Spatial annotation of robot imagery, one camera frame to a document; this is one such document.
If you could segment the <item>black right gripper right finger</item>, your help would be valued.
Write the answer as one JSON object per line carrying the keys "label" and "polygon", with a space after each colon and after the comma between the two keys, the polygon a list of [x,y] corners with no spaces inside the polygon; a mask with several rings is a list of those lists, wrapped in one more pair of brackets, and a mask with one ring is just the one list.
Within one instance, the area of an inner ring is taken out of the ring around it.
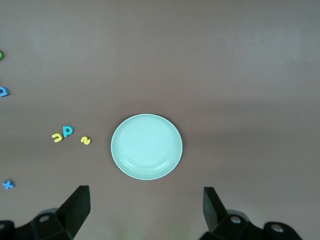
{"label": "black right gripper right finger", "polygon": [[249,218],[240,211],[227,210],[213,187],[203,189],[203,215],[208,228],[201,240],[251,240]]}

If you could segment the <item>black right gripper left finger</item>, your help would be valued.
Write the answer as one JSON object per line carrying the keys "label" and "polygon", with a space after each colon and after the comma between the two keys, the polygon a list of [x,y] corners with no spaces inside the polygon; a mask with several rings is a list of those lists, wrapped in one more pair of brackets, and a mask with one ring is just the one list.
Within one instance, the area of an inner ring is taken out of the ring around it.
{"label": "black right gripper left finger", "polygon": [[90,213],[90,188],[79,186],[55,211],[31,221],[35,240],[72,240]]}

